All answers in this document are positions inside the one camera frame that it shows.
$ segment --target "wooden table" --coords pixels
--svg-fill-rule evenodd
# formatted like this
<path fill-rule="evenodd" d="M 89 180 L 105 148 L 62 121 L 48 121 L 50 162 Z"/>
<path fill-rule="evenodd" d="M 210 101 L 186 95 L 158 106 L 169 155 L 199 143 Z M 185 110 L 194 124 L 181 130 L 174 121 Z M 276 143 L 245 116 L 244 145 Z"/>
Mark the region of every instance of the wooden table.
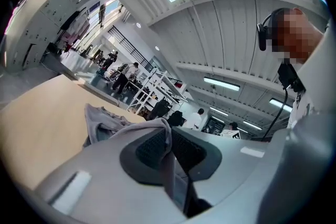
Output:
<path fill-rule="evenodd" d="M 82 150 L 88 136 L 86 103 L 130 122 L 144 118 L 118 108 L 57 76 L 24 93 L 0 112 L 0 150 L 12 178 L 34 189 L 51 171 Z"/>

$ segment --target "white ceiling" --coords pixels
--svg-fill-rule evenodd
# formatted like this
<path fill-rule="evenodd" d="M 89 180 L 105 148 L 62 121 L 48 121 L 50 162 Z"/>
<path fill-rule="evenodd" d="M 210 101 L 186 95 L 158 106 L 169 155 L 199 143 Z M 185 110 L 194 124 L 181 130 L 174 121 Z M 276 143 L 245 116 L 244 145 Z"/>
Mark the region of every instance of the white ceiling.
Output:
<path fill-rule="evenodd" d="M 300 7 L 320 30 L 329 19 L 320 0 L 120 1 L 156 35 L 153 43 L 160 52 L 155 53 L 162 53 L 200 106 L 211 105 L 227 112 L 229 122 L 237 121 L 239 127 L 256 135 L 263 135 L 278 113 L 269 100 L 284 99 L 277 76 L 280 62 L 269 52 L 259 50 L 256 24 L 280 7 Z M 240 90 L 217 86 L 213 92 L 211 85 L 203 81 L 204 76 L 213 74 L 214 78 L 240 85 Z M 289 105 L 294 97 L 295 93 L 289 91 Z M 283 111 L 273 130 L 286 126 L 288 117 L 289 113 Z M 243 120 L 263 130 L 253 130 L 242 124 Z"/>

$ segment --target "metal shelving rack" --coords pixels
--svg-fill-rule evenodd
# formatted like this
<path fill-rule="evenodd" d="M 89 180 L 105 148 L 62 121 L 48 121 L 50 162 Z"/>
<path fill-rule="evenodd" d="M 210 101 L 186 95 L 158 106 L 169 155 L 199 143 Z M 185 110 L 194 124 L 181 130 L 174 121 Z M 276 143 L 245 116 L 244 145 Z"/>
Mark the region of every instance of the metal shelving rack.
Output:
<path fill-rule="evenodd" d="M 168 86 L 168 88 L 171 90 L 172 94 L 175 95 L 175 97 L 185 98 L 183 95 L 180 94 L 180 92 L 177 90 L 177 88 L 175 88 L 174 84 L 170 81 L 170 79 L 166 76 L 166 74 L 167 74 L 167 71 L 166 72 L 160 72 L 158 69 L 155 69 L 154 72 L 146 80 L 146 83 L 136 93 L 136 95 L 134 96 L 131 104 L 127 108 L 127 110 L 129 111 L 133 106 L 140 105 L 139 108 L 136 111 L 136 114 L 139 114 L 139 112 L 145 106 L 148 99 L 151 97 L 151 94 L 154 92 L 154 90 L 158 90 L 160 93 L 162 93 L 165 97 L 167 97 L 173 103 L 179 104 L 173 97 L 171 97 L 167 92 L 165 92 L 163 89 L 160 88 L 160 85 L 163 82 L 165 85 Z M 156 82 L 153 81 L 153 76 L 154 75 L 157 75 L 159 77 L 159 80 L 157 80 Z M 147 83 L 150 83 L 154 87 L 154 89 L 151 90 L 149 93 L 146 93 L 144 91 L 144 88 L 146 87 Z M 138 96 L 141 92 L 143 92 L 143 96 L 139 99 Z"/>

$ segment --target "ear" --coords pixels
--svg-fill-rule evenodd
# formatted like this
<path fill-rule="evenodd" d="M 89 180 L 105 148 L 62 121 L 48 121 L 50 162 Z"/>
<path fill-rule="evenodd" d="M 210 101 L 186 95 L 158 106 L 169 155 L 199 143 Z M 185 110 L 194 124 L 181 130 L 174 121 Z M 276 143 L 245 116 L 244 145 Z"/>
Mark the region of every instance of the ear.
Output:
<path fill-rule="evenodd" d="M 299 8 L 293 8 L 293 10 L 295 11 L 295 13 L 296 13 L 297 15 L 305 15 L 305 14 L 303 13 L 303 11 L 300 10 Z"/>

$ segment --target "desk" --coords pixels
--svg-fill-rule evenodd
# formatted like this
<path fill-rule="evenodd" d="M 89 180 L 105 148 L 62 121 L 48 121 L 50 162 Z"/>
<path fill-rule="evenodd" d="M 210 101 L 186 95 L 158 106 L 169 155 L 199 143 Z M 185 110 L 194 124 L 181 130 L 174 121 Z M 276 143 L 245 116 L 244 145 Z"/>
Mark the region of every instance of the desk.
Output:
<path fill-rule="evenodd" d="M 10 175 L 34 189 L 75 156 L 88 136 L 84 107 L 103 106 L 130 122 L 144 118 L 116 107 L 57 76 L 24 93 L 0 112 L 0 150 Z"/>

